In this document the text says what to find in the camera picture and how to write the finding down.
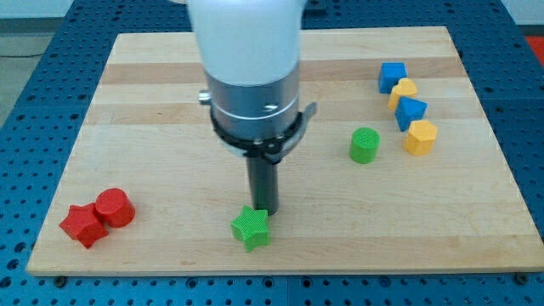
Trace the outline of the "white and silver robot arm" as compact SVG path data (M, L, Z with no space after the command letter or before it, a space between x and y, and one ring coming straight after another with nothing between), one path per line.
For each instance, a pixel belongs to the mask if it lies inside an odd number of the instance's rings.
M218 136L245 157L277 164L303 137L315 108L298 107L306 0L187 3Z

